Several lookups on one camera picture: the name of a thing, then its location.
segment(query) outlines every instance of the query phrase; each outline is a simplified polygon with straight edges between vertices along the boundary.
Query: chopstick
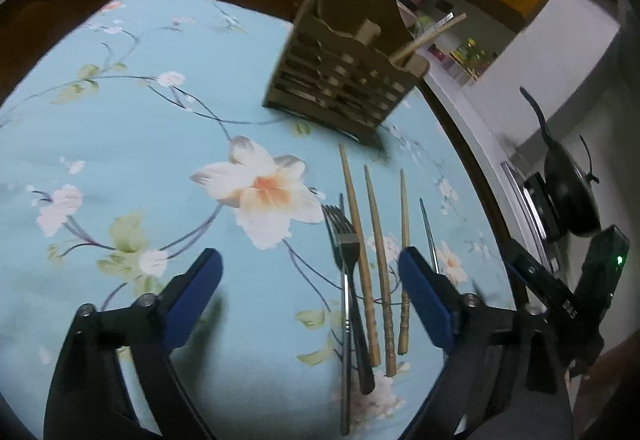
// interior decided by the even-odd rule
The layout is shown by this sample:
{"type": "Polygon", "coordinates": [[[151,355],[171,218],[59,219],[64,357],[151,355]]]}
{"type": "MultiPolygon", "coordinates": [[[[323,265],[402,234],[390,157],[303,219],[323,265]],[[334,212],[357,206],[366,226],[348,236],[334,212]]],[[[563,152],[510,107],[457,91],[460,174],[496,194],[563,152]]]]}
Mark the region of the chopstick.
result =
{"type": "Polygon", "coordinates": [[[371,276],[369,274],[369,261],[367,261],[367,250],[364,236],[362,234],[362,223],[358,212],[358,202],[356,192],[353,189],[353,180],[349,170],[349,162],[344,145],[338,146],[340,150],[340,160],[342,161],[342,172],[344,173],[344,184],[347,189],[347,201],[349,202],[349,215],[351,223],[356,230],[360,241],[360,257],[358,258],[358,271],[360,273],[360,283],[362,286],[362,298],[364,299],[364,317],[367,324],[367,340],[369,340],[369,360],[371,366],[380,365],[380,344],[378,343],[378,328],[376,325],[376,312],[373,306],[373,294],[371,292],[371,276]]]}
{"type": "Polygon", "coordinates": [[[407,43],[403,47],[396,50],[391,56],[389,56],[389,61],[398,65],[404,58],[406,58],[409,54],[420,48],[422,45],[426,45],[431,40],[435,40],[439,35],[441,35],[446,30],[449,30],[455,24],[458,24],[466,20],[466,14],[462,13],[456,16],[454,19],[449,20],[447,23],[443,24],[440,27],[436,27],[433,30],[427,30],[423,35],[419,36],[416,40],[407,43]]]}
{"type": "MultiPolygon", "coordinates": [[[[400,170],[400,213],[402,220],[402,248],[409,246],[409,206],[406,201],[406,186],[404,183],[404,169],[400,170]]],[[[404,355],[409,350],[409,295],[402,289],[402,303],[400,305],[400,336],[398,337],[398,355],[404,355]]]]}
{"type": "Polygon", "coordinates": [[[376,195],[373,192],[373,184],[369,176],[369,168],[364,165],[364,176],[367,182],[367,194],[369,195],[369,208],[371,211],[371,223],[373,225],[373,238],[376,242],[376,257],[378,258],[378,276],[380,277],[380,295],[382,299],[382,317],[385,329],[385,368],[386,376],[396,375],[396,348],[394,337],[394,315],[391,309],[391,289],[389,287],[389,273],[386,267],[385,242],[380,226],[376,195]]]}

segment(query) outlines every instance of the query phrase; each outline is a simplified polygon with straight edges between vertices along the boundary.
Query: metal fork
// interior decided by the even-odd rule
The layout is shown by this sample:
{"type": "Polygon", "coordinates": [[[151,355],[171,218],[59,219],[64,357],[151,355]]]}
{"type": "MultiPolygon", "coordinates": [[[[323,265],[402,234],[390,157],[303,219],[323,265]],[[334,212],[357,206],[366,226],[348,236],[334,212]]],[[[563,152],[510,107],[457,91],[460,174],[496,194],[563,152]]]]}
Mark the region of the metal fork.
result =
{"type": "Polygon", "coordinates": [[[343,282],[347,288],[347,290],[344,291],[346,302],[343,311],[345,315],[349,317],[350,330],[351,327],[353,327],[353,342],[356,359],[358,361],[360,391],[363,394],[369,394],[375,388],[375,381],[369,360],[369,350],[367,348],[364,327],[362,326],[362,318],[360,317],[356,288],[353,282],[353,269],[360,255],[360,240],[353,225],[347,220],[340,209],[336,206],[323,205],[322,211],[327,221],[327,228],[330,227],[334,231],[334,233],[332,233],[330,229],[329,236],[332,240],[335,263],[342,271],[343,282]]]}

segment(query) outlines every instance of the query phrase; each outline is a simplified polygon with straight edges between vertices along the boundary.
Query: wooden utensil holder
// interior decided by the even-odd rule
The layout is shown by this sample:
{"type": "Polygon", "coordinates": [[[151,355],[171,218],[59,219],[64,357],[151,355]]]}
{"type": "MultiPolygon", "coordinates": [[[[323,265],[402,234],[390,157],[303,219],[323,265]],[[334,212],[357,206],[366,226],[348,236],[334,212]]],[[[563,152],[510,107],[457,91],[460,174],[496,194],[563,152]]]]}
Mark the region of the wooden utensil holder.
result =
{"type": "Polygon", "coordinates": [[[415,54],[404,60],[405,66],[389,61],[412,41],[396,0],[322,0],[322,20],[317,1],[305,0],[300,8],[262,104],[373,143],[380,123],[422,78],[429,62],[415,54]],[[380,27],[370,46],[355,38],[365,20],[380,27]]]}

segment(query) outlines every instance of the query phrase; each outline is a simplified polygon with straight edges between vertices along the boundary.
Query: table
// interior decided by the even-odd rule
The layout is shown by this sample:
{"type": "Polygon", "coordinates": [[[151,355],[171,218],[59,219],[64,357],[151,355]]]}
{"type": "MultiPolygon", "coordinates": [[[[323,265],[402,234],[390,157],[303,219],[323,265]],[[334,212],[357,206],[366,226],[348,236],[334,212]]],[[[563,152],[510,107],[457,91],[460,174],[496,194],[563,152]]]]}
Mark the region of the table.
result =
{"type": "MultiPolygon", "coordinates": [[[[365,163],[372,177],[396,340],[401,168],[412,245],[427,251],[421,197],[460,292],[513,308],[478,196],[417,90],[380,130],[384,152],[261,107],[289,30],[216,0],[112,0],[0,108],[0,392],[36,435],[78,306],[130,305],[215,247],[220,287],[172,354],[201,414],[220,440],[339,438],[339,275],[320,203],[346,193],[340,143],[377,298],[365,163]]],[[[141,422],[156,430],[126,350],[120,360],[141,422]]],[[[397,438],[442,367],[413,311],[397,361],[386,377],[383,356],[374,393],[355,393],[354,438],[397,438]]]]}

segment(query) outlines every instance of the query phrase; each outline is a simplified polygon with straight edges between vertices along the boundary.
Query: black pan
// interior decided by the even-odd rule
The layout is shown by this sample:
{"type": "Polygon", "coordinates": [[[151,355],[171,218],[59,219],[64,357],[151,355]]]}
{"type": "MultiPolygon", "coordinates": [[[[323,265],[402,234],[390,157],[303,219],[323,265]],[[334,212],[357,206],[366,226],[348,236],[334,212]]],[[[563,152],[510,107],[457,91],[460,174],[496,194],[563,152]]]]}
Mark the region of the black pan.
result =
{"type": "MultiPolygon", "coordinates": [[[[565,227],[574,235],[590,236],[600,230],[600,215],[591,191],[591,182],[600,181],[593,175],[589,149],[587,148],[590,171],[585,173],[567,150],[551,137],[545,116],[536,100],[522,86],[520,93],[536,113],[542,138],[548,147],[545,157],[545,190],[551,201],[554,216],[561,227],[565,227]]],[[[580,140],[586,147],[582,136],[580,140]]]]}

